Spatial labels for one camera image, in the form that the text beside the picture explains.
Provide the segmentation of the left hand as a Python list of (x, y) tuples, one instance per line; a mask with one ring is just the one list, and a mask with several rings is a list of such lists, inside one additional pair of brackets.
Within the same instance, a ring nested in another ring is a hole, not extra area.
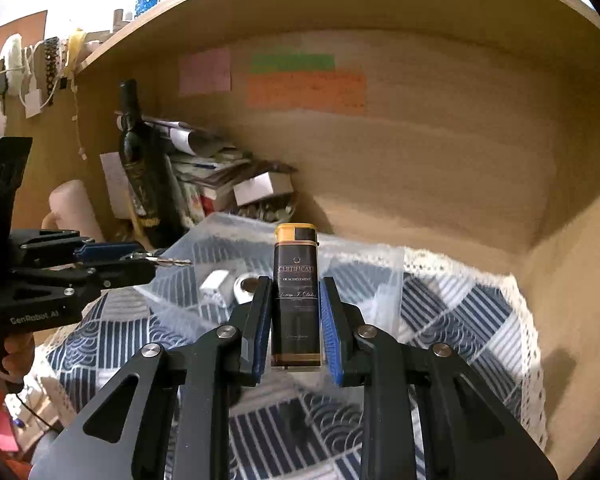
[(32, 333), (15, 334), (4, 340), (6, 356), (2, 359), (0, 379), (21, 382), (34, 361), (35, 341)]

